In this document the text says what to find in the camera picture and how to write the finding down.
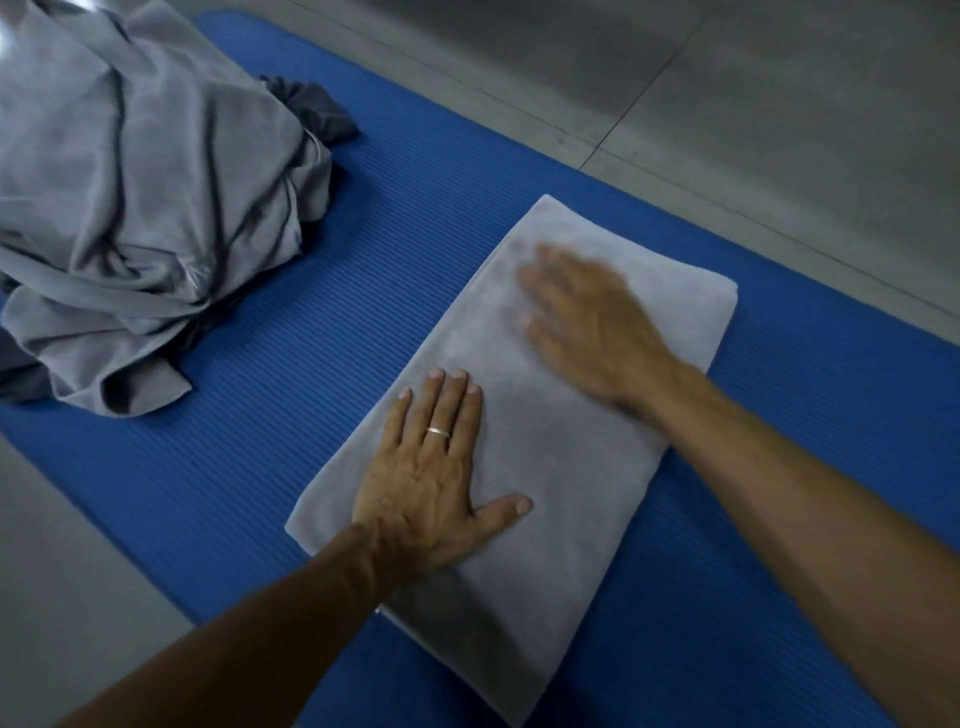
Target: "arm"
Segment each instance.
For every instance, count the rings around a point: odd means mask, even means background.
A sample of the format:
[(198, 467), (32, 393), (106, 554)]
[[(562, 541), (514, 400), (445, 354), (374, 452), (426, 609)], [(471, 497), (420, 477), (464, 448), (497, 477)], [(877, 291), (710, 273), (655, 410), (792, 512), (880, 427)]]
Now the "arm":
[(552, 314), (526, 322), (544, 359), (669, 439), (891, 715), (960, 724), (957, 554), (678, 361), (613, 271), (543, 248), (520, 280)]
[[(457, 561), (529, 512), (526, 497), (470, 507), (483, 395), (435, 370), (406, 390), (357, 495), (353, 525), (306, 566), (191, 632), (62, 725), (289, 726), (391, 590)], [(429, 426), (451, 433), (447, 439)]]

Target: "blue yoga mat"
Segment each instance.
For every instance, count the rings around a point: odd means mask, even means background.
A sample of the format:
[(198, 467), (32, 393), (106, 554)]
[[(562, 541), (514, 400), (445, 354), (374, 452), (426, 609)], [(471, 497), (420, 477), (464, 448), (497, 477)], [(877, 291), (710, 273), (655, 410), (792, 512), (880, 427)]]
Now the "blue yoga mat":
[[(215, 12), (199, 25), (252, 74), (318, 81), (355, 115), (364, 135), (334, 152), (329, 214), (306, 255), (185, 358), (196, 391), (176, 405), (122, 422), (54, 403), (0, 409), (12, 443), (190, 618), (302, 563), (283, 531), (300, 491), (543, 193), (736, 280), (715, 381), (960, 546), (960, 350), (260, 20)], [(499, 724), (380, 617), (300, 722)], [(890, 721), (671, 451), (530, 724)]]

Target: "gray fabric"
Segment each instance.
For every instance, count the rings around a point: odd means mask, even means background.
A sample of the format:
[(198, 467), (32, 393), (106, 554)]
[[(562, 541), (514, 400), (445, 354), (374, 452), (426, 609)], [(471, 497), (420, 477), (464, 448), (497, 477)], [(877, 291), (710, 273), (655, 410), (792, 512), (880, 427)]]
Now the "gray fabric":
[(190, 385), (158, 350), (300, 251), (330, 154), (159, 0), (119, 18), (31, 5), (0, 63), (3, 326), (59, 400), (157, 409)]
[(307, 486), (287, 532), (308, 553), (350, 521), (387, 410), (433, 366), (484, 386), (473, 498), (513, 492), (533, 513), (481, 553), (395, 594), (384, 612), (511, 724), (530, 715), (646, 493), (666, 443), (550, 374), (512, 319), (530, 306), (517, 267), (549, 240), (624, 272), (670, 349), (705, 370), (736, 284), (657, 255), (544, 196), (510, 231), (347, 442)]
[(353, 118), (323, 86), (277, 76), (261, 76), (260, 80), (322, 144), (339, 144), (360, 133)]

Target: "concrete floor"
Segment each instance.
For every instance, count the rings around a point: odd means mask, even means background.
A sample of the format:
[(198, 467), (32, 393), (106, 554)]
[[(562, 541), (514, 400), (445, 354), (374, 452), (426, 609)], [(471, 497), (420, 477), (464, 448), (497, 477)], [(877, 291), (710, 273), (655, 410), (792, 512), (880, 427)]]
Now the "concrete floor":
[[(266, 17), (960, 343), (952, 0), (174, 4)], [(46, 725), (189, 624), (0, 446), (0, 725)]]

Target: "motion-blurred hand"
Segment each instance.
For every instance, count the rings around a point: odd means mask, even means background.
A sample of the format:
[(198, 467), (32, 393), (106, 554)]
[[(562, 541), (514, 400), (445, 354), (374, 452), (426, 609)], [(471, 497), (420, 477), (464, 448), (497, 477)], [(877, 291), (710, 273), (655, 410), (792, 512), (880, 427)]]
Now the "motion-blurred hand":
[(533, 508), (524, 496), (471, 508), (483, 392), (468, 381), (466, 372), (435, 369), (416, 403), (403, 392), (353, 506), (353, 522), (373, 526), (409, 576), (462, 559)]
[(649, 396), (667, 383), (679, 360), (626, 281), (608, 266), (540, 245), (520, 284), (545, 317), (523, 322), (546, 363), (587, 394), (646, 414)]

